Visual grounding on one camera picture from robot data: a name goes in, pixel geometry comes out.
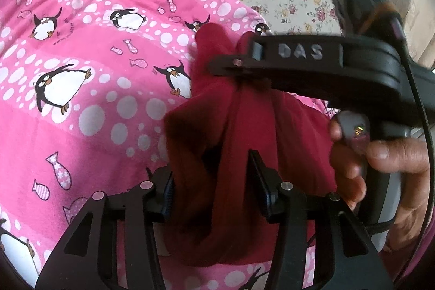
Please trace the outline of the person's right hand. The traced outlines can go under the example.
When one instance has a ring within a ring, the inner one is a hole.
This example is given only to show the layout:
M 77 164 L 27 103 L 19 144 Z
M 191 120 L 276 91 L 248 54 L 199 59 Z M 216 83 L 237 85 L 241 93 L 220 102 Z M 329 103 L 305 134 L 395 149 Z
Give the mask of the person's right hand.
M 362 177 L 365 163 L 384 174 L 403 174 L 403 191 L 387 244 L 392 251 L 412 244 L 422 229 L 431 191 L 425 142 L 413 138 L 373 141 L 368 144 L 366 155 L 361 157 L 343 142 L 336 119 L 330 121 L 329 132 L 333 142 L 330 165 L 335 170 L 337 192 L 351 209 L 355 209 L 366 196 L 366 182 Z

